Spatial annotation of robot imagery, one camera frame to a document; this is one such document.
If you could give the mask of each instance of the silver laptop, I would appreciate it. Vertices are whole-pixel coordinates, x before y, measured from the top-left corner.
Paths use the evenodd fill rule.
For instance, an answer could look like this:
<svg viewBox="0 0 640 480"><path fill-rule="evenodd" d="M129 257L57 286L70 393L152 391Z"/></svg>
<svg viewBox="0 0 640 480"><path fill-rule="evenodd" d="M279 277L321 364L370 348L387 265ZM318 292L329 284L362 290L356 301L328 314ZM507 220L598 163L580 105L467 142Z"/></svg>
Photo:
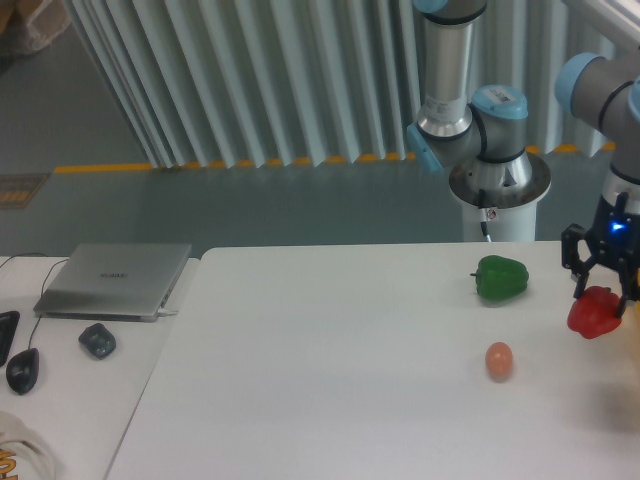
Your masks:
<svg viewBox="0 0 640 480"><path fill-rule="evenodd" d="M187 244L82 244L40 301L36 315L155 321L186 264Z"/></svg>

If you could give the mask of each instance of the gray computer mouse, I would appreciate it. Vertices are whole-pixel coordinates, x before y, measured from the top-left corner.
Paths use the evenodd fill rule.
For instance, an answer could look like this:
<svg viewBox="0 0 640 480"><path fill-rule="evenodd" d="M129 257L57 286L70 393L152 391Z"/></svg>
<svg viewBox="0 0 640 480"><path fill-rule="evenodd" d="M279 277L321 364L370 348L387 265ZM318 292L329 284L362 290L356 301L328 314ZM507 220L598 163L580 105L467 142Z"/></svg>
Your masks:
<svg viewBox="0 0 640 480"><path fill-rule="evenodd" d="M116 348L115 337L101 323L94 323L85 328L84 332L78 337L78 341L90 355L98 360L108 357Z"/></svg>
<svg viewBox="0 0 640 480"><path fill-rule="evenodd" d="M37 348L24 350L7 363L7 383L18 395L31 391L38 380L40 353Z"/></svg>

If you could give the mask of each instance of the blue led light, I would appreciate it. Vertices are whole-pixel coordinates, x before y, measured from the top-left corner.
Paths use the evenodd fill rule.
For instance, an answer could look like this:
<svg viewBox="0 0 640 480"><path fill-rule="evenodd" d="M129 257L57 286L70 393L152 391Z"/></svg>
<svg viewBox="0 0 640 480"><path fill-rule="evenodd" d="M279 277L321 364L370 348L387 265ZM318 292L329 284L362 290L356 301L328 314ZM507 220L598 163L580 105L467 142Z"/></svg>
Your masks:
<svg viewBox="0 0 640 480"><path fill-rule="evenodd" d="M620 230L624 230L627 226L623 223L611 222L611 233L616 233Z"/></svg>

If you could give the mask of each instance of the yellow floor stripe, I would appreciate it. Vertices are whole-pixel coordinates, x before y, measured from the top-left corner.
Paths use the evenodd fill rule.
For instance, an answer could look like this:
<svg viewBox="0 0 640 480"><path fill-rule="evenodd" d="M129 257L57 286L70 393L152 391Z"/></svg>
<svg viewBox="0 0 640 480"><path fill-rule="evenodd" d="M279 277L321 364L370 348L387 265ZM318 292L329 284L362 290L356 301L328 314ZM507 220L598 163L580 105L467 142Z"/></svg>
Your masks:
<svg viewBox="0 0 640 480"><path fill-rule="evenodd" d="M121 163L114 165L71 165L56 167L53 173L134 172L151 170L150 163Z"/></svg>
<svg viewBox="0 0 640 480"><path fill-rule="evenodd" d="M611 151L611 150L615 150L615 148L616 148L616 144L614 142L608 142L605 145L603 145L601 150ZM542 154L542 150L540 150L540 148L535 145L528 145L525 148L525 150L528 153L532 153L534 155ZM579 152L579 149L575 145L563 144L563 145L558 145L552 151L553 153L576 153L576 152ZM409 152L407 154L406 160L415 160L415 159L416 159L416 156L413 152ZM401 158L400 158L400 155L398 155L397 153L389 153L384 157L384 160L399 161L401 160ZM356 159L356 162L358 163L377 162L377 161L379 161L378 157L372 153L363 153ZM347 160L342 156L335 155L335 156L328 157L324 161L324 163L346 164ZM296 158L292 162L292 164L293 165L311 165L312 162L309 157L299 157L299 158ZM284 164L282 163L282 160L280 160L279 158L271 158L265 162L265 165L269 167L281 167ZM235 166L238 168L254 168L255 167L254 163L251 160L239 160L238 162L236 162ZM213 162L209 163L207 167L208 168L227 168L227 164L222 160L214 160ZM176 168L190 170L190 169L199 169L201 167L198 162L189 162L182 167L176 167ZM70 166L56 167L53 173L139 172L139 171L147 171L152 169L153 167L149 163L121 163L121 164L114 164L114 165L70 165Z"/></svg>

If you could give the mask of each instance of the egg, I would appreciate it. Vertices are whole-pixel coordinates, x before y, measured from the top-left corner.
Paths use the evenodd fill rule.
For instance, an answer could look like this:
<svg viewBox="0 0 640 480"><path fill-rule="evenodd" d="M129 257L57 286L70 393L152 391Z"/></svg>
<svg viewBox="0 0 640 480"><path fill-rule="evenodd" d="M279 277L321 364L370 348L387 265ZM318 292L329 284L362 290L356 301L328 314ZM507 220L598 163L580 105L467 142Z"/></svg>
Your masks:
<svg viewBox="0 0 640 480"><path fill-rule="evenodd" d="M504 342L496 342L487 349L484 357L489 375L496 382L503 382L511 374L513 368L513 353Z"/></svg>

